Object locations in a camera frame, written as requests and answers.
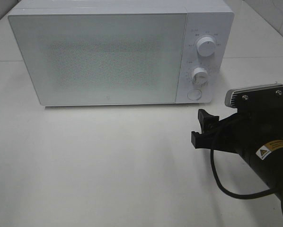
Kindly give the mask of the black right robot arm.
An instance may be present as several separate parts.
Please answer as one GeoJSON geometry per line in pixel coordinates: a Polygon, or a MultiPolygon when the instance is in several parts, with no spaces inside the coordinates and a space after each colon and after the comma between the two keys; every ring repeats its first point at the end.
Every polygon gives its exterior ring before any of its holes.
{"type": "Polygon", "coordinates": [[[198,110],[201,133],[193,131],[191,142],[195,148],[210,150],[210,164],[219,189],[240,200],[252,200],[274,194],[281,201],[283,214],[283,105],[239,108],[220,120],[198,110]],[[267,185],[268,189],[252,194],[237,194],[227,190],[217,174],[214,152],[239,155],[267,185]]]}

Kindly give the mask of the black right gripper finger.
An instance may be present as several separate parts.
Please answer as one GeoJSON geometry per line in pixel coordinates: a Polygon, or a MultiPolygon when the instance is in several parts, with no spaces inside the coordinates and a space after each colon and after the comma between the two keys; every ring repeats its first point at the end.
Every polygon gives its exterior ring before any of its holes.
{"type": "Polygon", "coordinates": [[[201,130],[210,130],[216,123],[219,122],[219,116],[214,116],[206,112],[204,109],[198,110],[198,121],[201,126],[201,130]]]}
{"type": "Polygon", "coordinates": [[[214,134],[213,133],[199,133],[192,131],[191,132],[191,143],[195,149],[205,148],[211,149],[213,142],[214,134]]]}

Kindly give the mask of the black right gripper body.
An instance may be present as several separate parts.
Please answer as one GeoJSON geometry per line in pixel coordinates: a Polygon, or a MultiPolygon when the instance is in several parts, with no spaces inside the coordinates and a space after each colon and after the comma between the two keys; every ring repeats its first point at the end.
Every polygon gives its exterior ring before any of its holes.
{"type": "Polygon", "coordinates": [[[221,120],[212,136],[210,149],[255,155],[260,149],[283,148],[283,108],[253,113],[236,113],[221,120]]]}

